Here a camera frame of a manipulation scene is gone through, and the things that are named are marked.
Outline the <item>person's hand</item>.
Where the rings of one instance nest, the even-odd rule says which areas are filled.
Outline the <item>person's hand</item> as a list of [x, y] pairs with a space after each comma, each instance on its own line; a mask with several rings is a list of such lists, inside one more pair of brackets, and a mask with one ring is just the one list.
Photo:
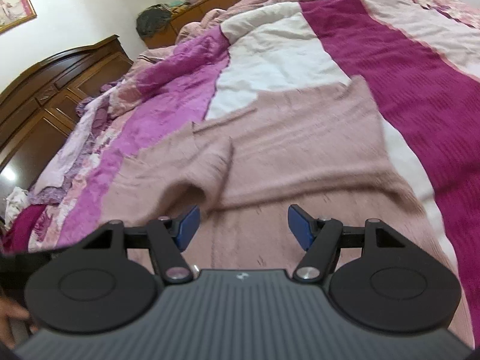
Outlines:
[[31, 315], [27, 309], [18, 302], [8, 297], [1, 297], [0, 300], [0, 323], [1, 323], [1, 342], [8, 348], [13, 349], [16, 345], [15, 338], [11, 329], [11, 321], [26, 322], [28, 329], [32, 334], [38, 331], [38, 327], [32, 323]]

